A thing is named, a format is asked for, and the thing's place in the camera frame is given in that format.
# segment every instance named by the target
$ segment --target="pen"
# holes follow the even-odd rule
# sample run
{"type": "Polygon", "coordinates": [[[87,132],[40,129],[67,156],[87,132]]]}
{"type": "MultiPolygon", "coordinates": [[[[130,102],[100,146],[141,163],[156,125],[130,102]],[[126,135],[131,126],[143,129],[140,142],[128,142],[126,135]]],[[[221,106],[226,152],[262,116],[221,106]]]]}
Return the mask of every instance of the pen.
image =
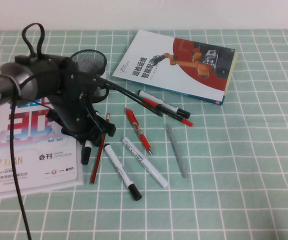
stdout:
{"type": "Polygon", "coordinates": [[[130,152],[137,158],[137,160],[149,171],[150,174],[162,185],[165,189],[169,185],[168,181],[162,174],[150,163],[150,161],[138,150],[138,148],[127,138],[124,137],[122,143],[130,152]]]}
{"type": "MultiPolygon", "coordinates": [[[[106,114],[106,121],[108,122],[109,119],[110,119],[110,114],[108,113],[108,114],[106,114]]],[[[102,139],[101,139],[101,142],[100,142],[100,145],[98,148],[98,152],[97,152],[96,160],[94,163],[93,171],[92,171],[92,174],[90,176],[90,181],[89,181],[90,184],[94,184],[94,182],[95,182],[96,173],[98,171],[98,167],[100,164],[100,159],[101,159],[101,154],[102,154],[103,145],[104,145],[104,141],[105,141],[105,136],[106,136],[106,132],[104,132],[102,134],[102,139]]]]}
{"type": "Polygon", "coordinates": [[[166,131],[168,133],[168,136],[169,136],[169,139],[170,139],[170,144],[172,145],[172,148],[173,148],[176,160],[177,160],[177,164],[178,164],[179,170],[180,170],[183,178],[187,178],[189,176],[189,174],[188,174],[188,171],[186,170],[186,167],[184,165],[184,161],[183,161],[183,158],[181,156],[178,143],[176,142],[175,136],[173,134],[172,127],[171,127],[171,125],[169,123],[167,123],[165,125],[165,128],[166,128],[166,131]]]}
{"type": "Polygon", "coordinates": [[[148,98],[143,98],[146,102],[148,102],[149,104],[151,104],[153,107],[157,108],[158,110],[160,110],[162,113],[165,113],[166,115],[170,116],[173,119],[176,119],[177,121],[182,122],[183,124],[192,127],[193,123],[190,122],[189,120],[185,119],[182,116],[177,115],[176,113],[170,111],[168,108],[166,108],[164,105],[158,104],[148,98]]]}
{"type": "Polygon", "coordinates": [[[155,103],[157,103],[157,104],[163,105],[163,106],[166,107],[167,109],[171,110],[173,113],[175,113],[175,114],[177,114],[177,115],[180,115],[180,116],[182,116],[182,117],[184,117],[184,118],[186,118],[186,119],[188,119],[188,118],[190,117],[190,115],[191,115],[190,112],[185,111],[185,110],[183,110],[183,109],[181,109],[181,108],[179,108],[179,107],[176,107],[176,106],[174,106],[174,105],[172,105],[172,104],[170,104],[170,103],[168,103],[168,102],[165,102],[165,101],[163,101],[163,100],[161,100],[161,99],[159,99],[159,98],[157,98],[157,97],[155,97],[155,96],[152,96],[152,95],[150,95],[150,94],[148,94],[147,92],[144,92],[144,91],[142,91],[142,90],[139,90],[139,91],[137,92],[137,94],[138,94],[140,97],[142,97],[142,98],[146,98],[146,99],[149,99],[149,100],[151,100],[151,101],[153,101],[153,102],[155,102],[155,103]]]}
{"type": "Polygon", "coordinates": [[[131,109],[125,108],[125,113],[127,115],[127,118],[129,120],[130,124],[132,124],[132,126],[134,127],[136,134],[138,135],[140,141],[143,143],[145,149],[149,152],[149,154],[153,155],[152,148],[151,148],[148,140],[146,139],[144,133],[140,129],[140,126],[139,126],[140,124],[137,121],[137,119],[134,115],[134,112],[131,109]]]}
{"type": "Polygon", "coordinates": [[[105,149],[105,152],[107,153],[107,155],[109,156],[109,158],[112,160],[113,164],[115,165],[117,171],[121,175],[125,185],[127,186],[128,190],[129,190],[130,194],[132,195],[132,197],[134,198],[134,200],[135,201],[140,200],[142,198],[141,193],[139,192],[139,190],[135,186],[134,182],[132,181],[132,179],[130,178],[128,173],[126,172],[124,166],[120,162],[118,156],[116,156],[111,145],[108,143],[105,144],[104,149],[105,149]]]}

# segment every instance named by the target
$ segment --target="red pen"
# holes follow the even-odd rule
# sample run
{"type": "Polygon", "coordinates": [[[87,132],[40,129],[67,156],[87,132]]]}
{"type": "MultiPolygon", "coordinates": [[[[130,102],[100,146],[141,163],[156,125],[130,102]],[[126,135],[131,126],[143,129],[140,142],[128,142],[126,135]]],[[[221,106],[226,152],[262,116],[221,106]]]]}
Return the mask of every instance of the red pen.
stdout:
{"type": "Polygon", "coordinates": [[[134,112],[131,110],[131,109],[127,109],[125,108],[125,113],[126,113],[126,116],[130,122],[130,124],[132,124],[132,126],[134,127],[140,141],[143,143],[145,149],[151,154],[153,155],[152,153],[152,148],[148,142],[148,140],[146,139],[146,137],[144,136],[144,133],[142,132],[142,130],[140,129],[140,124],[139,122],[137,121],[135,115],[134,115],[134,112]]]}

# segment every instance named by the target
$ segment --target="white marker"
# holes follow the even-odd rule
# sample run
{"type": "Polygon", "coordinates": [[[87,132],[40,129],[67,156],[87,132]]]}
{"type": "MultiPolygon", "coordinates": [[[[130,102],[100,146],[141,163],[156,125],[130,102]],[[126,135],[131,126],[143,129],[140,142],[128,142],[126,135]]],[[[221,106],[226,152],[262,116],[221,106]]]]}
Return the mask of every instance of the white marker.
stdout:
{"type": "Polygon", "coordinates": [[[134,182],[132,181],[132,179],[130,178],[128,173],[126,172],[124,166],[120,162],[118,156],[116,156],[116,154],[113,151],[111,145],[109,145],[108,143],[105,144],[104,145],[104,150],[107,153],[107,155],[110,157],[112,162],[114,163],[114,165],[115,165],[117,171],[119,172],[119,174],[122,176],[122,179],[123,179],[125,185],[127,186],[130,194],[132,194],[134,200],[135,201],[140,200],[142,198],[141,193],[139,192],[139,190],[135,186],[134,182]]]}
{"type": "Polygon", "coordinates": [[[173,113],[175,113],[175,114],[177,114],[177,115],[180,115],[180,116],[182,116],[182,117],[184,117],[184,118],[186,118],[186,119],[188,119],[188,118],[190,117],[190,115],[191,115],[190,112],[185,111],[185,110],[183,110],[183,109],[180,109],[179,107],[174,106],[174,105],[172,105],[172,104],[170,104],[170,103],[168,103],[168,102],[165,102],[165,101],[163,101],[163,100],[161,100],[161,99],[159,99],[159,98],[157,98],[157,97],[155,97],[155,96],[152,96],[152,95],[150,95],[150,94],[148,94],[148,93],[146,93],[146,92],[144,92],[144,91],[142,91],[142,90],[139,90],[139,91],[137,92],[137,94],[138,94],[140,97],[142,97],[142,98],[147,98],[147,99],[153,101],[154,103],[163,105],[163,106],[166,107],[167,109],[171,110],[173,113]]]}
{"type": "Polygon", "coordinates": [[[88,140],[86,140],[86,142],[85,142],[85,148],[90,148],[90,149],[92,149],[92,147],[93,147],[93,144],[92,144],[92,142],[91,142],[91,141],[88,141],[88,140]]]}
{"type": "Polygon", "coordinates": [[[130,152],[137,158],[137,160],[149,171],[150,174],[162,185],[165,189],[168,187],[168,181],[162,174],[150,163],[150,161],[138,150],[138,148],[127,138],[124,137],[122,143],[130,150],[130,152]]]}

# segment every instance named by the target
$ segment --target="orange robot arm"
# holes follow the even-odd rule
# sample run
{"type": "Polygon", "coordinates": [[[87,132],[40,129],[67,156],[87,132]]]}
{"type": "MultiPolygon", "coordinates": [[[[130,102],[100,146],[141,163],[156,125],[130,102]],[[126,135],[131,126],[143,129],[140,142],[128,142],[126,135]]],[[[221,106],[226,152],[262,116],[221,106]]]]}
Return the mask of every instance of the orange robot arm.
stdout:
{"type": "Polygon", "coordinates": [[[209,67],[203,63],[201,63],[200,59],[202,57],[201,52],[193,52],[193,60],[190,61],[179,61],[177,56],[171,55],[169,53],[164,53],[161,56],[158,56],[155,59],[155,64],[159,63],[160,61],[164,59],[169,59],[169,64],[171,65],[179,65],[179,66],[185,66],[185,67],[192,67],[192,68],[197,68],[198,75],[200,77],[205,77],[207,78],[209,76],[209,67]]]}

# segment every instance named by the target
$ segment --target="black marker cap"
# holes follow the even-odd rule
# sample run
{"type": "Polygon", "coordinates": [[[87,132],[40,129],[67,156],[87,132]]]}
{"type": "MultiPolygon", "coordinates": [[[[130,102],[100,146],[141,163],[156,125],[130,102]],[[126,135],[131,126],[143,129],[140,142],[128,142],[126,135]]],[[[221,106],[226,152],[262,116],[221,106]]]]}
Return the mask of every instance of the black marker cap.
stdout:
{"type": "Polygon", "coordinates": [[[177,113],[178,115],[180,115],[180,116],[186,118],[186,119],[188,119],[188,118],[191,116],[191,113],[190,113],[190,112],[185,111],[185,110],[180,109],[180,108],[177,109],[176,113],[177,113]]]}
{"type": "Polygon", "coordinates": [[[135,201],[138,201],[142,198],[142,194],[139,192],[134,183],[128,186],[128,190],[130,191],[130,194],[132,194],[135,201]]]}
{"type": "Polygon", "coordinates": [[[81,163],[83,165],[87,165],[89,164],[89,160],[90,160],[90,156],[91,156],[91,151],[92,148],[90,148],[89,146],[84,147],[84,149],[82,150],[82,157],[81,157],[81,163]]]}

